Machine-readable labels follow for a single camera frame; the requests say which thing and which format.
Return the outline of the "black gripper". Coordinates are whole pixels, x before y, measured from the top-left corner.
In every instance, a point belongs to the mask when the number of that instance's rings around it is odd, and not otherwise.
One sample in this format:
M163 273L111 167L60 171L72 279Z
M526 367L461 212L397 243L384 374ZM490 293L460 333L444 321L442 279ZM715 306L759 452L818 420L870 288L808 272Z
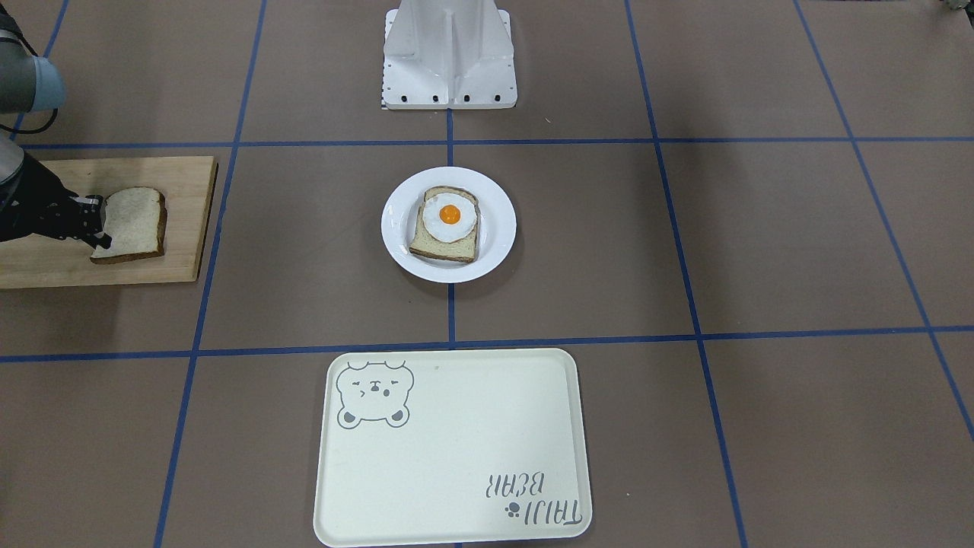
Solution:
M110 249L104 233L104 197L78 196L34 157L24 154L20 166L1 186L1 241L39 234L53 239L80 239L91 249Z

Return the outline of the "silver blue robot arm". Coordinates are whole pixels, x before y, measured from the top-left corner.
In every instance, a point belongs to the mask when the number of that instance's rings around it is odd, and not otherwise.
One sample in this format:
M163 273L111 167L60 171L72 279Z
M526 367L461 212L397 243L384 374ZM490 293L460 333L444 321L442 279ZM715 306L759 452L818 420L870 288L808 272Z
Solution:
M64 104L59 70L38 56L7 11L2 12L1 111L21 114L51 111L48 129ZM56 240L75 239L91 247L111 246L104 232L104 198L80 196L7 136L1 146L1 239L37 234Z

